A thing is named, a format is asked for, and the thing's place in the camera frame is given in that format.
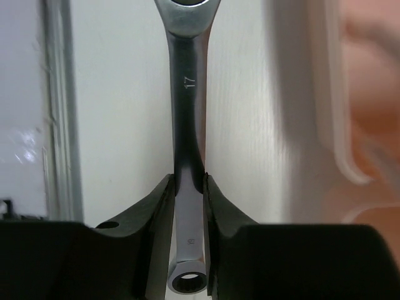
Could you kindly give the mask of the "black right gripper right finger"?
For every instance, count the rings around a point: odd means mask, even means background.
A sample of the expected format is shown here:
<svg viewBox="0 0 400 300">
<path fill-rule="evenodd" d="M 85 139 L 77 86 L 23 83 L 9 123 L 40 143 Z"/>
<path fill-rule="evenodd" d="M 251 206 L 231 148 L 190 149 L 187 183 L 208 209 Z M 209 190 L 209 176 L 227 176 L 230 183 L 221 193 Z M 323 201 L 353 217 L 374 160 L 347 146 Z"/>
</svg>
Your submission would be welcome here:
<svg viewBox="0 0 400 300">
<path fill-rule="evenodd" d="M 213 299 L 398 299 L 399 270 L 371 226 L 259 224 L 203 181 Z"/>
</svg>

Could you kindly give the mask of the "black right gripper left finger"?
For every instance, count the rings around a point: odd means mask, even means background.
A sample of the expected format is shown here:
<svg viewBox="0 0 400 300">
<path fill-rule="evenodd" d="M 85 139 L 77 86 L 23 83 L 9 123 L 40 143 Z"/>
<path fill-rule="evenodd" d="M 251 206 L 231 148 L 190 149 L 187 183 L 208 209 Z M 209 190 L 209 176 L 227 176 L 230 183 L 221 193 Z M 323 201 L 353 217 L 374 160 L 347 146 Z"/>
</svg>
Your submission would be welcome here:
<svg viewBox="0 0 400 300">
<path fill-rule="evenodd" d="M 95 228 L 2 221 L 2 299 L 164 299 L 174 178 Z"/>
</svg>

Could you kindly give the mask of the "pink plastic toolbox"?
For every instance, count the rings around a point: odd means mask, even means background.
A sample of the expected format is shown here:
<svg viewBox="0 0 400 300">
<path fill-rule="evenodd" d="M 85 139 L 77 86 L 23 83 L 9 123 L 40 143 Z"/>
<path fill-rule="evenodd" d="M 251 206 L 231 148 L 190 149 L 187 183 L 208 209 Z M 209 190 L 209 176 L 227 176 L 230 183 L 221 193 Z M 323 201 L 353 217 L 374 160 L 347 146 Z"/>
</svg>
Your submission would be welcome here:
<svg viewBox="0 0 400 300">
<path fill-rule="evenodd" d="M 277 113 L 286 157 L 284 219 L 351 223 L 399 211 L 399 194 L 365 139 L 399 156 L 399 88 L 374 82 L 371 60 L 343 40 L 339 1 L 268 1 Z"/>
</svg>

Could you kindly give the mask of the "silver ratchet wrench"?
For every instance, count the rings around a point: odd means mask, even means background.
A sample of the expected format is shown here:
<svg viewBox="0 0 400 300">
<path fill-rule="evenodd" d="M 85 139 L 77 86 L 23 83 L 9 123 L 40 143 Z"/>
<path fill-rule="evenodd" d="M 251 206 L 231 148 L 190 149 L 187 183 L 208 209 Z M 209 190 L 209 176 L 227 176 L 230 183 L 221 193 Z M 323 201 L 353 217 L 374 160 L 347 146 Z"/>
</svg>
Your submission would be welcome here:
<svg viewBox="0 0 400 300">
<path fill-rule="evenodd" d="M 219 1 L 156 1 L 169 50 L 175 181 L 176 256 L 167 285 L 205 290 L 203 178 L 208 44 Z"/>
</svg>

